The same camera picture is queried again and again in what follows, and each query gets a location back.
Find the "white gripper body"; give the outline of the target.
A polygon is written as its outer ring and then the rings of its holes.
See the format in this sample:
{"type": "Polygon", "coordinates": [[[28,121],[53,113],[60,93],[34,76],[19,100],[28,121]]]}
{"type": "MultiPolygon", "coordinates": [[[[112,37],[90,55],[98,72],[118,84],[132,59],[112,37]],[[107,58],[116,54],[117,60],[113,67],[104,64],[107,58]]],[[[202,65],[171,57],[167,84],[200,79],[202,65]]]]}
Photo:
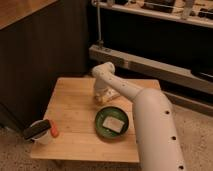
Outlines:
{"type": "Polygon", "coordinates": [[[98,105],[104,105],[109,101],[118,98],[120,94],[112,88],[106,88],[101,91],[94,92],[94,101],[98,105]]]}

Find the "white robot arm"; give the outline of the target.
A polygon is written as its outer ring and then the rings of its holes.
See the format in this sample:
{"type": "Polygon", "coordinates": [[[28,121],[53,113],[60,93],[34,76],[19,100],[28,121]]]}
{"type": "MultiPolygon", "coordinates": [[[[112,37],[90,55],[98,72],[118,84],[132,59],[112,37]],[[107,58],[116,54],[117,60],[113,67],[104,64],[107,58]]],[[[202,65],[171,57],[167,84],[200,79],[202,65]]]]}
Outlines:
{"type": "Polygon", "coordinates": [[[158,89],[138,86],[115,75],[106,62],[92,69],[94,94],[112,88],[132,103],[136,144],[142,171],[187,171],[173,120],[172,104],[158,89]]]}

